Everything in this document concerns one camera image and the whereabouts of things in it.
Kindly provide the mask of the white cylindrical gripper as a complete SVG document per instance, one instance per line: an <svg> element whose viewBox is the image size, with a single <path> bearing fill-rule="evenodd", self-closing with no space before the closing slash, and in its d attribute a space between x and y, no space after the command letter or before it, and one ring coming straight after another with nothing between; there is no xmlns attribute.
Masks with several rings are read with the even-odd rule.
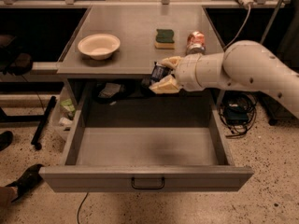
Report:
<svg viewBox="0 0 299 224"><path fill-rule="evenodd" d="M223 54L203 55L190 54L168 57L160 60L160 64L170 69L176 69L175 77L168 75L159 82L149 86L156 94L172 94L180 91L202 91L206 88L223 90L226 85L226 75L222 70Z"/></svg>

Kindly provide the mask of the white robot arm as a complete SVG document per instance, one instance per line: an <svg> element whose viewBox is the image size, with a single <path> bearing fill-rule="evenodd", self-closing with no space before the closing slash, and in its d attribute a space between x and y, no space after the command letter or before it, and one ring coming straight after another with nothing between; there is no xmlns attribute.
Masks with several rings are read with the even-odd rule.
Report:
<svg viewBox="0 0 299 224"><path fill-rule="evenodd" d="M173 73L149 86L156 94L206 88L260 91L299 118L299 74L257 42L238 41L223 53L170 57L160 64Z"/></svg>

